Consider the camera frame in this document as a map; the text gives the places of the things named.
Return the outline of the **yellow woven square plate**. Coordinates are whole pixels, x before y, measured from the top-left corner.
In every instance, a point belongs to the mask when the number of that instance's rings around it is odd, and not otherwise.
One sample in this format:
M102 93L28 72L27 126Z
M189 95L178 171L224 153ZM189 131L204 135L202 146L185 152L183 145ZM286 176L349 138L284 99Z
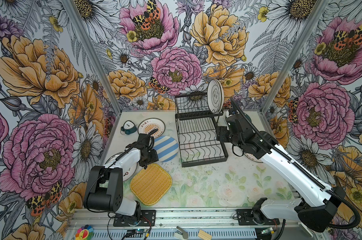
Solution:
M136 174L130 183L132 193L146 206L155 205L172 186L172 177L158 164Z

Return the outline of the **white floral plate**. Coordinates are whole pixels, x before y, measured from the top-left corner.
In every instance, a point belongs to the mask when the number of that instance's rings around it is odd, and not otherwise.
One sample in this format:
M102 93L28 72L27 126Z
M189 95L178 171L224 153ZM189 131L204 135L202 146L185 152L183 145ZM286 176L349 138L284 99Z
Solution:
M220 89L220 109L219 109L219 112L221 112L223 110L223 104L224 104L224 90L223 90L223 87L222 87L222 84L220 82L218 82L218 86L219 86L219 89Z

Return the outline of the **black wire dish rack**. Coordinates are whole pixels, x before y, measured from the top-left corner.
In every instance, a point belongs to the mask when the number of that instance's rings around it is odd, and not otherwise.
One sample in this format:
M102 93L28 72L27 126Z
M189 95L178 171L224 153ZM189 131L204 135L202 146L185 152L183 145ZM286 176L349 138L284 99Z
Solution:
M180 94L175 97L176 126L183 168L227 161L224 143L216 139L220 113L208 106L206 92Z

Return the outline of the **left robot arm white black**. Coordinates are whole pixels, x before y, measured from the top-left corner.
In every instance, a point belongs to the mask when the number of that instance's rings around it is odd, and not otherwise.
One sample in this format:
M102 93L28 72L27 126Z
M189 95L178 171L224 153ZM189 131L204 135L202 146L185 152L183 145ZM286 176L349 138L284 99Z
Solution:
M110 157L110 162L91 169L83 201L83 206L93 212L109 212L123 216L134 216L141 212L136 201L123 196L123 175L134 165L147 169L159 161L154 150L152 130L149 134L139 134L138 140L126 146L124 152Z

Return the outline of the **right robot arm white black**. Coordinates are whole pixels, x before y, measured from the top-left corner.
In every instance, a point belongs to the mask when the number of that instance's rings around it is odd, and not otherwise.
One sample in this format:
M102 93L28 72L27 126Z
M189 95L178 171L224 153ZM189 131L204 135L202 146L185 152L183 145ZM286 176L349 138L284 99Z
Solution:
M329 184L294 160L269 133L256 133L257 129L246 114L229 110L225 122L225 126L216 128L218 141L231 143L233 153L239 157L246 156L272 167L300 195L294 200L261 198L252 209L255 222L261 223L264 219L298 221L319 233L330 227L345 193L335 189L337 198L327 193L331 189Z

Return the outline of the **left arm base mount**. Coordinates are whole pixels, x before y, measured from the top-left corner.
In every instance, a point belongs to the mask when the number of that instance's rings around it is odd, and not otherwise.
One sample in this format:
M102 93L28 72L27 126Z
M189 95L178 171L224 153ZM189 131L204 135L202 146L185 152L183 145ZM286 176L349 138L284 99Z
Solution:
M117 214L114 219L114 227L153 227L156 221L156 210L141 210L133 216Z

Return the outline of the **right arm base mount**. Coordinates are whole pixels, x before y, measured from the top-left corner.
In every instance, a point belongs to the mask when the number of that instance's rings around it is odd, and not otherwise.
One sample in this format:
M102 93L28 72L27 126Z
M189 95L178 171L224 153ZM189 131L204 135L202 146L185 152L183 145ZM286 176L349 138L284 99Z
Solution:
M278 219L268 219L261 211L253 209L237 209L232 216L240 226L279 226Z

